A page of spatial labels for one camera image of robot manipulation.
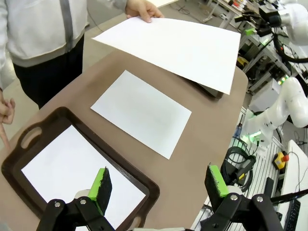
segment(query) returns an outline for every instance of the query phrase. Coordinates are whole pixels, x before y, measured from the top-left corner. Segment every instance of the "white desk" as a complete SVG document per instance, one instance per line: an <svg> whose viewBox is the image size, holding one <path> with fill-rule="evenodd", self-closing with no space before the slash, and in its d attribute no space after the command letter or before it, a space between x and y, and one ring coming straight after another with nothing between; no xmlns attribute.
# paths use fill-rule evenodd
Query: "white desk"
<svg viewBox="0 0 308 231"><path fill-rule="evenodd" d="M304 173L308 167L308 157L306 154L297 146L297 144L291 140L288 144L288 153L294 152L297 154L299 159L299 179L302 180ZM289 154L289 161L287 162L283 185L282 185L282 195L288 193L294 193L298 191L298 159L295 154ZM300 183L300 190L308 189L308 170ZM308 230L308 195L303 196L298 199L301 203L299 210L299 216L297 220L296 230L297 231L306 231ZM282 214L281 224L284 227L286 214L289 208L289 202L278 205L277 212Z"/></svg>

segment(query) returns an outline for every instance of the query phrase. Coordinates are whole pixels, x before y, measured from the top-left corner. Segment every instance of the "hand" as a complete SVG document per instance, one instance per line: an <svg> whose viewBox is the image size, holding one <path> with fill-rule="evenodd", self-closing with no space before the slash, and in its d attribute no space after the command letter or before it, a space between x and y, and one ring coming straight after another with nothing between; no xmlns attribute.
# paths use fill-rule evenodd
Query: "hand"
<svg viewBox="0 0 308 231"><path fill-rule="evenodd" d="M127 18L140 16L147 23L151 22L151 17L164 17L153 3L146 0L128 0L125 10Z"/></svg>
<svg viewBox="0 0 308 231"><path fill-rule="evenodd" d="M11 124L14 119L15 113L15 101L13 99L4 100L3 93L0 90L0 137L4 143L7 151L11 150L11 146L9 143L9 139L6 135L5 129L3 127L4 124Z"/></svg>

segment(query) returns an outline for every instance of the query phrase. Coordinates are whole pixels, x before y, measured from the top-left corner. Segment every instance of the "tray handle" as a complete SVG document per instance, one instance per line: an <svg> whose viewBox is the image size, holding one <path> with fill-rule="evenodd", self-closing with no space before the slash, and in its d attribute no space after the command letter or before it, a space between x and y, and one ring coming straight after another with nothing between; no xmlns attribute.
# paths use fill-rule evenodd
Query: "tray handle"
<svg viewBox="0 0 308 231"><path fill-rule="evenodd" d="M38 137L41 134L42 128L40 127L40 123L31 125L19 137L17 147L27 150L39 140Z"/></svg>

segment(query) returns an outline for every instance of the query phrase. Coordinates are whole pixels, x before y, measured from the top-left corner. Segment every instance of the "table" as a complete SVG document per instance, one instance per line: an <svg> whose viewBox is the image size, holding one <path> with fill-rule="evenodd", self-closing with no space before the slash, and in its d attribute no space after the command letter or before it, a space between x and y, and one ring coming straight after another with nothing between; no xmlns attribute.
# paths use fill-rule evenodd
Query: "table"
<svg viewBox="0 0 308 231"><path fill-rule="evenodd" d="M192 111L170 160L135 140L90 107L124 70L146 81ZM122 51L114 51L69 84L48 102L12 139L14 147L23 130L43 120L60 106L69 108L90 129L160 187L145 227L189 228L207 193L206 166L221 165L241 110L247 77L236 68L230 95L208 98L195 84ZM2 150L0 163L7 153ZM12 230L33 231L39 219L22 202L0 174L0 218Z"/></svg>
<svg viewBox="0 0 308 231"><path fill-rule="evenodd" d="M289 154L290 159L287 162L281 195L285 195L288 193L294 193L298 191L298 187L296 187L299 183L298 173L299 173L300 181L303 179L301 183L299 184L300 190L308 189L308 180L307 180L308 178L308 170L307 170L308 157L293 140L290 140L288 143L288 153L289 152L296 153L298 156L298 159L295 154ZM299 198L298 200L301 203L301 207L299 210L296 230L297 231L308 230L308 219L307 219L308 195L303 196L302 198ZM280 212L282 214L281 224L283 227L285 223L286 214L288 212L289 204L290 203L288 202L288 203L283 203L283 204L278 205L277 212Z"/></svg>

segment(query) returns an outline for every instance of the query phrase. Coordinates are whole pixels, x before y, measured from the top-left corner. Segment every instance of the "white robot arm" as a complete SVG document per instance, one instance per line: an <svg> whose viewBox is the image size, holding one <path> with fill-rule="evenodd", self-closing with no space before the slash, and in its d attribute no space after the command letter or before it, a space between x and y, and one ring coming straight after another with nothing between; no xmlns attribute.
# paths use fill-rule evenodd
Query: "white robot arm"
<svg viewBox="0 0 308 231"><path fill-rule="evenodd" d="M307 7L308 0L302 0L300 4L297 0L280 0L278 7L280 26L286 27L290 41L298 48L296 53L302 54L301 62L308 60ZM273 131L283 124L289 115L296 127L303 128L308 125L308 99L294 77L283 83L281 93L273 106L257 116L247 110L241 139L256 146L259 144L260 152L266 152L267 146L272 142Z"/></svg>
<svg viewBox="0 0 308 231"><path fill-rule="evenodd" d="M266 148L272 141L273 131L283 124L289 115L296 127L303 128L308 125L308 99L294 77L288 78L283 83L273 106L257 116L246 115L250 118L243 124L241 137L245 141L250 138L248 140L250 142L258 138L259 141L263 141L261 146Z"/></svg>

